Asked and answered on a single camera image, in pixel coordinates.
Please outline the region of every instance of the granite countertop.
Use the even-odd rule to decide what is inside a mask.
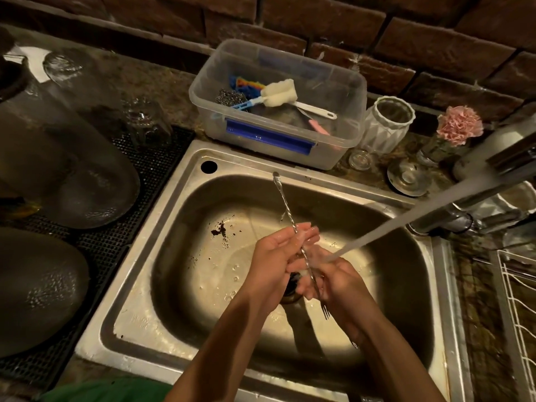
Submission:
[[[157,100],[173,124],[196,131],[197,138],[208,140],[204,135],[197,108],[191,103],[188,89],[195,75],[146,61],[137,60],[95,49],[67,40],[60,40],[41,33],[6,26],[20,46],[39,46],[48,49],[80,47],[97,61],[104,76],[119,90],[132,96],[146,95]],[[408,133],[401,144],[389,155],[383,156],[375,171],[358,172],[347,163],[347,155],[328,174],[349,181],[363,183],[389,190],[385,182],[385,169],[394,158],[413,155],[427,137]],[[448,174],[435,170],[433,191],[452,184]],[[457,279],[460,294],[467,351],[475,400],[515,400],[515,383],[509,357],[506,353],[502,320],[496,298],[492,274],[488,265],[473,258],[486,258],[484,242],[471,238],[450,236],[457,259]],[[59,384],[82,382],[88,379],[126,375],[115,369],[96,365],[73,357],[64,371]],[[0,379],[0,391],[34,396],[37,390]]]

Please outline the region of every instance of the water stream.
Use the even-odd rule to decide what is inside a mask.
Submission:
[[[327,256],[323,262],[332,262],[343,254],[346,254],[348,251],[367,245],[368,243],[385,236],[385,234],[390,233],[392,230],[404,227],[406,224],[452,202],[471,195],[476,195],[480,192],[484,192],[484,190],[497,188],[501,185],[520,183],[534,174],[536,174],[536,161],[532,161],[519,169],[500,176],[492,168],[488,168],[478,175],[461,181],[456,185],[451,186],[449,189],[430,197],[426,201],[417,203],[415,207],[406,213],[386,221],[381,226],[366,233],[364,236],[346,244],[337,252]]]

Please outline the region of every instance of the rubber bar mat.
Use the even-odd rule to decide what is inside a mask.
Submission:
[[[173,143],[168,148],[138,151],[128,135],[114,140],[114,145],[129,157],[138,171],[141,182],[136,203],[117,221],[96,229],[75,230],[36,213],[3,223],[7,227],[49,234],[76,247],[90,266],[90,288],[82,307],[61,331],[29,351],[0,358],[0,376],[43,390],[54,387],[145,217],[194,139],[191,130],[177,126],[173,129]]]

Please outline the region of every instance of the sink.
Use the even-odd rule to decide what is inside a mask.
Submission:
[[[157,201],[77,345],[89,360],[173,383],[248,272],[256,241],[297,222],[335,251],[414,201],[316,171],[194,141]],[[450,400],[471,394],[448,242],[398,229],[346,254],[385,316]],[[237,400],[378,396],[361,352],[317,301],[268,317]]]

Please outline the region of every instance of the white sponge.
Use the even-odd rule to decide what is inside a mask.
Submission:
[[[270,83],[260,91],[266,107],[278,107],[284,103],[293,103],[298,100],[294,80],[286,79],[277,83]]]

